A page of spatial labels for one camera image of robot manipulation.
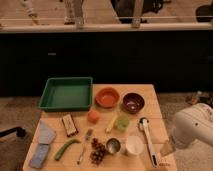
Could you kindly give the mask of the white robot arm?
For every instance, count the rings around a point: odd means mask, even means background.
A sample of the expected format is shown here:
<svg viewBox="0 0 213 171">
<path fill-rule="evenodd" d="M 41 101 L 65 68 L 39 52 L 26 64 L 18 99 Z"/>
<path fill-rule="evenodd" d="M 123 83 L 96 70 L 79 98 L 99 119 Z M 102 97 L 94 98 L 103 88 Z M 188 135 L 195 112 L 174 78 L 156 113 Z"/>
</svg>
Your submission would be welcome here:
<svg viewBox="0 0 213 171">
<path fill-rule="evenodd" d="M 204 103 L 197 103 L 175 114 L 174 127 L 160 154 L 164 157 L 177 149 L 186 149 L 195 140 L 213 147 L 213 109 Z"/>
</svg>

